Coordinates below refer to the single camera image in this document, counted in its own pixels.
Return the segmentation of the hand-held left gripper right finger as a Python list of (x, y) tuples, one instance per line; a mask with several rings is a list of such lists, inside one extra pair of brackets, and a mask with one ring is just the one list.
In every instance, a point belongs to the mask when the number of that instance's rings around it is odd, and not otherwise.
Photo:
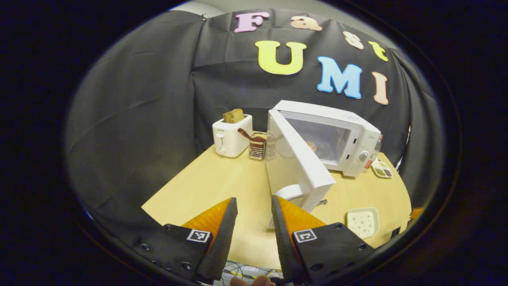
[(285, 282), (320, 284), (365, 262), (375, 249), (343, 223), (326, 224), (273, 195), (271, 211)]

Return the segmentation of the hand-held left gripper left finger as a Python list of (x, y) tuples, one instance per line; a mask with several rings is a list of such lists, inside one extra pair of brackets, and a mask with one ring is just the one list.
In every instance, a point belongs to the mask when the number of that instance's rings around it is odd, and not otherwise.
[(179, 278), (211, 284), (221, 279), (237, 214), (237, 200), (231, 197), (181, 226), (151, 220), (133, 250)]

